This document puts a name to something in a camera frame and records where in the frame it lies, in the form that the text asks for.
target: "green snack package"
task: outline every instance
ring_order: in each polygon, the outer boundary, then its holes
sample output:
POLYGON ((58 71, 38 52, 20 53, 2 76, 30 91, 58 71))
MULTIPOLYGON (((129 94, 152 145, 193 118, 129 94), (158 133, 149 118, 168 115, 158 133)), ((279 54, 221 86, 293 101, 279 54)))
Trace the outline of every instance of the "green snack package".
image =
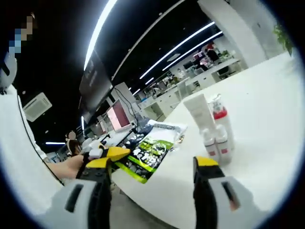
POLYGON ((146 137, 129 154, 115 164, 139 182, 145 184, 156 171, 173 143, 146 137))

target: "gray floor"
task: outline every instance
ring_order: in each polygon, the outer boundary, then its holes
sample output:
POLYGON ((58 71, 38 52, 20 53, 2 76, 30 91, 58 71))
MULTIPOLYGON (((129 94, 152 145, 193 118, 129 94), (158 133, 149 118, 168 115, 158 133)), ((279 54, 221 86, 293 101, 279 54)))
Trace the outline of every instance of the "gray floor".
POLYGON ((110 210, 111 229, 173 229, 130 200, 115 186, 110 210))

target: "cable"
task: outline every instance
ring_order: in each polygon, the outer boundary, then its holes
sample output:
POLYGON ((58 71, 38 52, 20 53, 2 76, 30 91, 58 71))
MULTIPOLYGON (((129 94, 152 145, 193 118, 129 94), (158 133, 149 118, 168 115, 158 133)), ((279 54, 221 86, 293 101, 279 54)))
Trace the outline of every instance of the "cable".
POLYGON ((20 109, 20 102, 19 102, 19 98, 18 98, 18 93, 17 93, 17 101, 18 101, 18 108, 19 108, 19 111, 20 111, 20 116, 21 116, 21 119, 22 119, 22 122, 23 122, 23 126, 24 126, 24 129, 25 129, 25 132, 26 132, 27 135, 28 135, 28 138, 29 138, 29 140, 30 140, 30 143, 32 144, 32 146, 33 146, 35 152, 37 153, 37 155, 39 156, 39 158, 41 159, 41 161, 45 164, 45 166, 48 168, 48 170, 49 170, 49 171, 53 174, 53 176, 54 176, 54 177, 64 186, 63 182, 53 173, 53 171, 48 167, 47 163, 45 163, 45 161, 40 157, 40 155, 39 155, 39 153, 37 152, 37 150, 36 150, 36 148, 35 148, 35 146, 34 146, 32 140, 30 139, 31 137, 30 137, 30 135, 29 135, 29 133, 28 133, 28 131, 27 131, 27 127, 26 127, 26 125, 25 125, 25 123, 24 123, 24 120, 23 120, 22 111, 21 111, 21 109, 20 109))
POLYGON ((123 102, 125 103, 125 105, 127 106, 129 114, 130 114, 132 117, 134 117, 134 119, 136 120, 137 126, 135 127, 135 129, 138 130, 139 121, 138 121, 137 117, 135 116, 135 113, 134 113, 132 104, 128 101, 128 99, 126 99, 126 97, 122 94, 122 92, 121 92, 119 89, 117 89, 117 88, 114 88, 114 89, 115 89, 116 91, 118 91, 118 92, 121 94, 121 96, 123 96, 123 98, 130 104, 130 108, 131 108, 131 110, 132 110, 133 115, 130 113, 130 109, 129 109, 128 105, 126 104, 126 102, 125 102, 125 101, 120 97, 120 95, 118 94, 119 98, 122 99, 122 101, 123 101, 123 102))

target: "pink screen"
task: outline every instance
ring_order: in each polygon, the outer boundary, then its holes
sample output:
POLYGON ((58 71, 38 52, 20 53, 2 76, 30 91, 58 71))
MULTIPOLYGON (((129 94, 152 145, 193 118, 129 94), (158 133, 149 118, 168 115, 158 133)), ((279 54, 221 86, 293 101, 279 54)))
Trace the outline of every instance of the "pink screen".
POLYGON ((115 102, 115 104, 107 111, 107 115, 114 130, 119 130, 122 127, 130 124, 120 101, 115 102))

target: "potted plant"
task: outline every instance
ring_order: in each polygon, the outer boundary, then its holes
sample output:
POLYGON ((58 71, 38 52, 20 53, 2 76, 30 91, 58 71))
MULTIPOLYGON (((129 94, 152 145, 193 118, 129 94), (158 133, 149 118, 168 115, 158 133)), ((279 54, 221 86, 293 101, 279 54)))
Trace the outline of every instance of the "potted plant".
POLYGON ((280 23, 277 23, 277 25, 274 26, 273 33, 277 35, 277 41, 283 46, 283 49, 287 50, 291 56, 294 45, 291 42, 284 27, 280 23))

